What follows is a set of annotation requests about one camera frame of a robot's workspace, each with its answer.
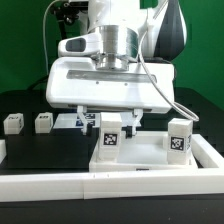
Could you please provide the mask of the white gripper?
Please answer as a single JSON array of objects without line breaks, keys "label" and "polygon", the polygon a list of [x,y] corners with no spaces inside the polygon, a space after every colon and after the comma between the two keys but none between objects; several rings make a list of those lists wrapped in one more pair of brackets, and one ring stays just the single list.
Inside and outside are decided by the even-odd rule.
[{"label": "white gripper", "polygon": [[92,132],[85,117],[87,108],[133,110],[121,113],[122,128],[132,138],[141,126],[143,110],[166,113],[174,100],[174,66],[141,63],[137,53],[138,38],[126,34],[62,40],[48,78],[47,101],[56,108],[77,107],[87,136]]}]

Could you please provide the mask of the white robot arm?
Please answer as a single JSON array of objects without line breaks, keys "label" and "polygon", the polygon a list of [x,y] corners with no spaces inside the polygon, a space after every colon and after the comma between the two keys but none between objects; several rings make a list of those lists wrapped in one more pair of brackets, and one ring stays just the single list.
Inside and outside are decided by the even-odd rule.
[{"label": "white robot arm", "polygon": [[164,114],[174,101],[173,59],[186,44],[178,0],[158,0],[142,9],[139,0],[85,2],[82,34],[58,45],[46,90],[48,103],[87,110],[133,112],[136,126],[145,112]]}]

